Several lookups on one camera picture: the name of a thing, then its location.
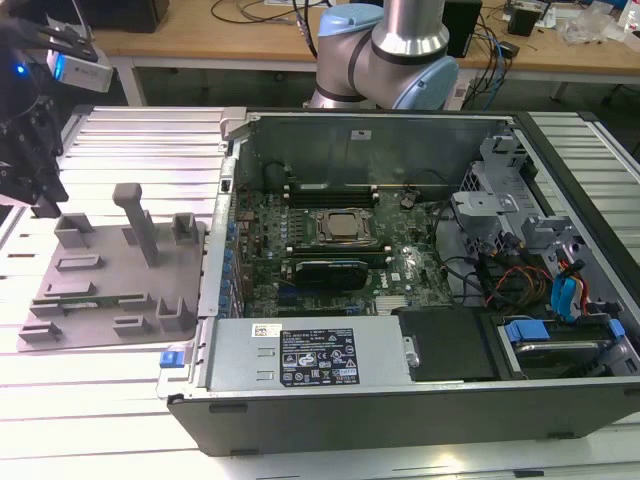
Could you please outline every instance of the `cpu socket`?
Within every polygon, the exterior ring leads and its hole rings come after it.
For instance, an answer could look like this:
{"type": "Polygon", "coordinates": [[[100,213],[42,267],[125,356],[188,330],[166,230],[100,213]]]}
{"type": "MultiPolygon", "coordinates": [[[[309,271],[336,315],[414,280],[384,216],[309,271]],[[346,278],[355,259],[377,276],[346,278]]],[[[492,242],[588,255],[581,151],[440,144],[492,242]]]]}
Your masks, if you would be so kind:
{"type": "Polygon", "coordinates": [[[318,243],[369,243],[369,213],[359,208],[326,210],[316,215],[318,243]]]}

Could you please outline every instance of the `gray plastic bracket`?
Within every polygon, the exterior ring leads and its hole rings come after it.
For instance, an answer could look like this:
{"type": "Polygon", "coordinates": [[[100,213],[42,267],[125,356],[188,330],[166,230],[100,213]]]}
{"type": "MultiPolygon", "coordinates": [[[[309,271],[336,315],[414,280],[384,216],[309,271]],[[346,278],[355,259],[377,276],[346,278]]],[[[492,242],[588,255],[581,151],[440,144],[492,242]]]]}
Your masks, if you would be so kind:
{"type": "Polygon", "coordinates": [[[151,331],[151,325],[149,325],[149,322],[144,318],[144,315],[115,317],[113,319],[113,330],[119,337],[130,337],[149,333],[151,331]]]}
{"type": "Polygon", "coordinates": [[[27,343],[37,343],[56,340],[62,331],[52,322],[25,325],[18,336],[27,343]]]}
{"type": "Polygon", "coordinates": [[[171,222],[171,231],[176,245],[198,244],[198,225],[193,213],[176,213],[171,222]]]}
{"type": "Polygon", "coordinates": [[[184,298],[178,298],[178,307],[170,310],[163,298],[158,300],[156,318],[160,321],[162,330],[165,332],[175,332],[187,330],[195,324],[195,317],[187,310],[184,298]]]}
{"type": "Polygon", "coordinates": [[[64,308],[59,303],[51,300],[51,303],[44,303],[40,305],[31,305],[29,307],[31,313],[33,313],[37,318],[40,317],[53,317],[57,315],[64,316],[64,308]]]}
{"type": "Polygon", "coordinates": [[[85,295],[93,295],[96,293],[96,287],[91,282],[73,282],[73,283],[50,283],[47,291],[44,292],[45,297],[78,297],[85,295]]]}
{"type": "Polygon", "coordinates": [[[158,264],[158,246],[154,238],[153,222],[149,221],[140,206],[141,198],[142,187],[139,183],[118,183],[113,190],[113,203],[124,209],[147,265],[154,267],[158,264]]]}
{"type": "MultiPolygon", "coordinates": [[[[151,225],[151,231],[153,234],[153,238],[155,239],[156,229],[149,210],[144,210],[144,216],[147,219],[147,224],[151,225]]],[[[124,235],[124,239],[127,241],[127,245],[129,245],[130,247],[138,245],[138,239],[136,238],[136,234],[134,233],[133,228],[131,228],[131,225],[122,227],[122,234],[124,235]]]]}
{"type": "Polygon", "coordinates": [[[140,294],[141,298],[118,300],[118,305],[122,307],[125,312],[136,312],[140,310],[147,310],[153,307],[153,299],[148,293],[140,294]]]}
{"type": "Polygon", "coordinates": [[[130,225],[92,227],[82,214],[60,219],[60,244],[30,306],[18,351],[193,337],[206,225],[190,213],[154,225],[141,196],[135,183],[114,190],[130,225]]]}
{"type": "Polygon", "coordinates": [[[64,248],[87,248],[85,233],[93,232],[93,227],[84,213],[62,215],[53,233],[64,248]]]}
{"type": "Polygon", "coordinates": [[[58,259],[55,268],[59,272],[94,270],[102,266],[100,255],[69,255],[58,259]]]}

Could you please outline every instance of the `blue plastic clip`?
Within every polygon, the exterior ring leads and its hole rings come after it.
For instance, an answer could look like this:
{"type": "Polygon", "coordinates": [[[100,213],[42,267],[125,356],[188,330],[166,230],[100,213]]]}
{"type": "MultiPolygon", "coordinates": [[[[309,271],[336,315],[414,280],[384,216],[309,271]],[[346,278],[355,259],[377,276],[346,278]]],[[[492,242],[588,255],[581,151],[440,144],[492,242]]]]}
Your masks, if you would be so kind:
{"type": "Polygon", "coordinates": [[[513,320],[504,328],[511,343],[551,338],[542,320],[513,320]]]}
{"type": "Polygon", "coordinates": [[[184,352],[167,350],[160,354],[160,368],[184,367],[184,352]]]}
{"type": "Polygon", "coordinates": [[[620,340],[625,336],[624,327],[620,323],[620,320],[616,318],[612,318],[611,320],[609,320],[609,328],[611,329],[611,333],[613,333],[613,336],[616,340],[620,340]]]}
{"type": "Polygon", "coordinates": [[[571,315],[571,302],[576,293],[576,288],[577,283],[573,278],[558,275],[553,281],[551,308],[567,323],[576,321],[575,317],[571,315]]]}

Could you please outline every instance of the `connector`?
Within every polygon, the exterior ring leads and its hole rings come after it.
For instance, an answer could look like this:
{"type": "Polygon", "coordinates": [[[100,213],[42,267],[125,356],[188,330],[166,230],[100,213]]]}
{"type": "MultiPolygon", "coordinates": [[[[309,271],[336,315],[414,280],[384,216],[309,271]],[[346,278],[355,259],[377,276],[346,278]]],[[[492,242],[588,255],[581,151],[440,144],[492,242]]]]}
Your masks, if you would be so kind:
{"type": "MultiPolygon", "coordinates": [[[[509,42],[500,42],[498,46],[500,47],[500,53],[502,54],[502,58],[504,58],[505,60],[510,60],[512,58],[517,57],[518,52],[520,51],[520,47],[509,42]]],[[[493,47],[493,51],[496,55],[498,55],[497,46],[493,47]]]]}

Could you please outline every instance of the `sticker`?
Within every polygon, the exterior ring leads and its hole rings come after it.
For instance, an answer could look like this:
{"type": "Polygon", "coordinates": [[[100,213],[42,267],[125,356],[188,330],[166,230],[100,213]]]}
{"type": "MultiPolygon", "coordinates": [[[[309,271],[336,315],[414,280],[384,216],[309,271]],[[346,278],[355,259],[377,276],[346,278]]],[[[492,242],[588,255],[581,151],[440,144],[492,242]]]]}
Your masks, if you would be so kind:
{"type": "Polygon", "coordinates": [[[252,337],[279,337],[281,323],[254,323],[251,327],[252,337]]]}
{"type": "Polygon", "coordinates": [[[371,140],[371,130],[351,130],[351,140],[371,140]]]}
{"type": "Polygon", "coordinates": [[[285,387],[360,383],[353,329],[279,330],[279,333],[280,383],[285,387]]]}

